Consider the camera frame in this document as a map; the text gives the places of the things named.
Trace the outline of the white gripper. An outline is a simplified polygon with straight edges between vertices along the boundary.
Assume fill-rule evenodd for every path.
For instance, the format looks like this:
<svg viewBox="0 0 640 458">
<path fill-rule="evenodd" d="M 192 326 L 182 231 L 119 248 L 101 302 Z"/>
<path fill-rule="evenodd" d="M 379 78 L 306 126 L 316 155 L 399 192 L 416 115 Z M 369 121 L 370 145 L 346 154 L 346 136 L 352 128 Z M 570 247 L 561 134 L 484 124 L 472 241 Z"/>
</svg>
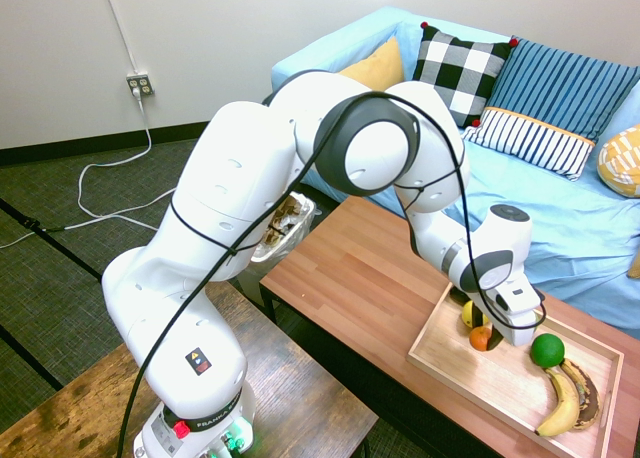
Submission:
<svg viewBox="0 0 640 458">
<path fill-rule="evenodd" d="M 545 320 L 544 315 L 538 310 L 529 310 L 517 314 L 499 313 L 492 317 L 491 334 L 487 340 L 487 351 L 495 349 L 504 339 L 513 346 L 529 344 L 536 332 L 536 328 Z M 473 328 L 485 327 L 489 319 L 475 304 L 471 306 L 471 326 Z"/>
</svg>

